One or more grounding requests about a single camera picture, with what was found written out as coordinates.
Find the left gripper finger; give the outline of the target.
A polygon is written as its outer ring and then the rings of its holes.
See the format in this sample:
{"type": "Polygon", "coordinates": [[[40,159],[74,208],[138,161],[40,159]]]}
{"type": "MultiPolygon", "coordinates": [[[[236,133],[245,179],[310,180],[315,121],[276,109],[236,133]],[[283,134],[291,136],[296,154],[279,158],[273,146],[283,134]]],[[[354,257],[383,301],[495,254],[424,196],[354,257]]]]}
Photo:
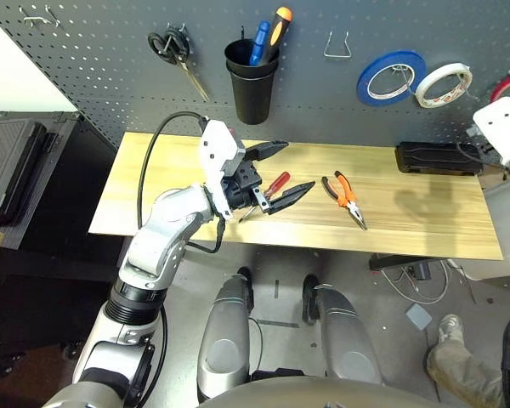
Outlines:
{"type": "Polygon", "coordinates": [[[288,142],[280,140],[255,144],[246,149],[244,161],[260,162],[285,149],[288,145],[288,142]]]}
{"type": "Polygon", "coordinates": [[[304,195],[306,195],[314,187],[314,185],[315,181],[310,181],[285,190],[280,197],[269,202],[268,215],[272,215],[294,205],[304,195]]]}

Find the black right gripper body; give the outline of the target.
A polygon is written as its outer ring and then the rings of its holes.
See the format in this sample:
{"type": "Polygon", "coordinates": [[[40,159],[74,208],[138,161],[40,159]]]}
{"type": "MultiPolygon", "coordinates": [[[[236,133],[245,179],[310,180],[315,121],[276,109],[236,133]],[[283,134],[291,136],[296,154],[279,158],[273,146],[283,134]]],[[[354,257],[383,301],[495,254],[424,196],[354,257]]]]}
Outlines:
{"type": "Polygon", "coordinates": [[[467,136],[472,140],[472,143],[477,145],[483,152],[494,150],[494,147],[476,124],[473,124],[467,129],[467,136]]]}

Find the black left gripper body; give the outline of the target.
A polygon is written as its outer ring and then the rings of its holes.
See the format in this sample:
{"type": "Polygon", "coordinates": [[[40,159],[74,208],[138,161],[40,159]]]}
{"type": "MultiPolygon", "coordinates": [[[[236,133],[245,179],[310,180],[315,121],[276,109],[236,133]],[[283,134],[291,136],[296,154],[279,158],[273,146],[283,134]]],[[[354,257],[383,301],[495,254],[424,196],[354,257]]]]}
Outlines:
{"type": "Polygon", "coordinates": [[[220,182],[224,193],[221,213],[232,213],[246,207],[260,207],[264,213],[270,211],[269,200],[264,197],[260,185],[262,179],[252,161],[242,161],[231,176],[220,182]]]}

